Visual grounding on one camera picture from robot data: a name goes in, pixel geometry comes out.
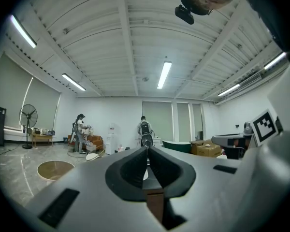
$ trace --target desk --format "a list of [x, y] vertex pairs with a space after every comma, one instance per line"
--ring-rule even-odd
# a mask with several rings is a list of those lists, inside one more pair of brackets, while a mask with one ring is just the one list
[[52, 146], [53, 146], [53, 136], [46, 136], [46, 135], [32, 133], [32, 144], [34, 142], [34, 147], [35, 147], [35, 143], [37, 139], [47, 139], [48, 143], [49, 143], [49, 140], [52, 140]]

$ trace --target cardboard box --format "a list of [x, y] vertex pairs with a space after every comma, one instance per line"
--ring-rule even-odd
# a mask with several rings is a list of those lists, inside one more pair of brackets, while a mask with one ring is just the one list
[[204, 143], [203, 140], [191, 141], [191, 154], [197, 155], [197, 147], [202, 146]]
[[197, 155], [204, 157], [217, 157], [221, 155], [221, 148], [219, 145], [210, 144], [210, 147], [206, 147], [207, 143], [197, 147]]

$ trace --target ceiling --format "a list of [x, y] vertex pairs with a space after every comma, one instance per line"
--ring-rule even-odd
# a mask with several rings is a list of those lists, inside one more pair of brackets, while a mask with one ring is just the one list
[[[10, 43], [77, 96], [157, 96], [219, 101], [280, 52], [245, 0], [233, 0], [189, 25], [180, 0], [24, 0], [14, 14], [37, 43], [12, 24]], [[173, 63], [157, 89], [165, 60]], [[61, 75], [86, 88], [80, 91]]]

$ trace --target fan stand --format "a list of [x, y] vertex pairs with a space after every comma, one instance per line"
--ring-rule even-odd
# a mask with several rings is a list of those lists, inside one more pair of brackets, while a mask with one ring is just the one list
[[29, 119], [27, 119], [27, 129], [26, 129], [26, 144], [23, 145], [24, 149], [32, 149], [32, 145], [28, 144], [28, 127], [29, 127]]

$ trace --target ceiling beam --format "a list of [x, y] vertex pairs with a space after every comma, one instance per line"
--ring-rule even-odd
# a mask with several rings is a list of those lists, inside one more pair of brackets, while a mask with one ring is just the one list
[[[262, 62], [265, 58], [271, 55], [273, 52], [276, 52], [278, 46], [274, 41], [269, 43], [254, 59], [252, 59], [247, 65], [245, 65], [242, 69], [240, 69], [237, 73], [231, 76], [229, 79], [225, 80], [220, 86], [227, 87], [229, 84], [236, 81], [241, 76], [245, 75], [247, 72], [251, 71], [257, 64]], [[203, 95], [203, 99], [207, 99], [208, 97], [214, 95], [216, 92], [221, 91], [222, 89], [219, 87], [214, 88], [209, 91], [205, 95]]]
[[[214, 44], [211, 46], [211, 48], [207, 51], [207, 53], [202, 58], [200, 63], [195, 67], [195, 69], [189, 75], [189, 79], [191, 80], [196, 79], [200, 75], [201, 71], [206, 68], [206, 66], [212, 61], [215, 55], [222, 49], [225, 43], [231, 38], [234, 31], [238, 29], [238, 25], [240, 24], [240, 22], [246, 15], [248, 8], [249, 8], [249, 5], [246, 2], [246, 0], [240, 0], [234, 13], [232, 14], [231, 18], [227, 22], [226, 26], [223, 28], [220, 35], [218, 36]], [[186, 88], [187, 85], [189, 85], [189, 82], [184, 82], [183, 86], [185, 87], [180, 88], [176, 92], [175, 97], [178, 97], [181, 94], [181, 92]]]
[[[94, 93], [78, 93], [76, 95], [76, 97], [78, 98], [85, 98], [85, 97], [94, 97], [94, 98], [99, 98], [97, 97]], [[137, 97], [135, 94], [127, 94], [127, 93], [123, 93], [123, 94], [118, 94], [118, 93], [111, 93], [111, 94], [106, 94], [105, 97]], [[172, 95], [167, 96], [167, 95], [158, 95], [155, 92], [149, 92], [147, 94], [140, 94], [138, 97], [143, 97], [143, 98], [167, 98], [167, 101], [172, 101], [174, 99], [174, 97]], [[182, 97], [181, 99], [189, 99], [189, 100], [197, 100], [197, 101], [204, 101], [201, 99], [201, 97], [194, 97], [193, 95], [188, 95], [186, 97]], [[214, 98], [214, 99], [210, 99], [210, 100], [205, 100], [206, 102], [219, 102], [220, 99]]]
[[[143, 74], [137, 74], [135, 76], [142, 79], [144, 77], [148, 77], [149, 75], [153, 76], [153, 77], [155, 77], [157, 79], [160, 78], [160, 75], [158, 75], [156, 73], [150, 73], [150, 72], [143, 73]], [[187, 79], [187, 78], [181, 78], [181, 77], [169, 76], [169, 75], [168, 75], [168, 78], [177, 79], [177, 80], [181, 80], [181, 81], [187, 81], [187, 82], [196, 83], [196, 84], [201, 84], [201, 85], [204, 85], [204, 86], [213, 86], [213, 87], [223, 88], [222, 86], [215, 85], [215, 84], [212, 84], [212, 83], [209, 83], [209, 82], [199, 81], [199, 80], [190, 80], [190, 79]]]
[[130, 72], [132, 75], [132, 82], [134, 86], [134, 91], [136, 96], [139, 95], [139, 91], [136, 84], [136, 76], [135, 76], [135, 66], [134, 66], [134, 57], [132, 50], [132, 41], [131, 41], [131, 31], [130, 31], [130, 22], [129, 22], [129, 14], [128, 14], [128, 2], [127, 0], [117, 0], [118, 3], [118, 12], [119, 18], [122, 28], [122, 35], [124, 37], [126, 53], [128, 57], [128, 63]]
[[61, 49], [61, 47], [52, 38], [50, 33], [46, 30], [46, 28], [40, 21], [32, 5], [29, 2], [24, 5], [28, 8], [28, 16], [30, 16], [30, 19], [32, 20], [34, 29], [37, 31], [37, 33], [39, 33], [41, 38], [48, 44], [48, 46], [54, 51], [59, 59], [61, 59], [67, 66], [70, 67], [74, 78], [82, 78], [83, 83], [91, 87], [96, 94], [102, 96], [102, 91], [88, 77], [85, 76], [85, 72], [81, 70], [81, 68], [71, 59], [71, 57], [63, 49]]

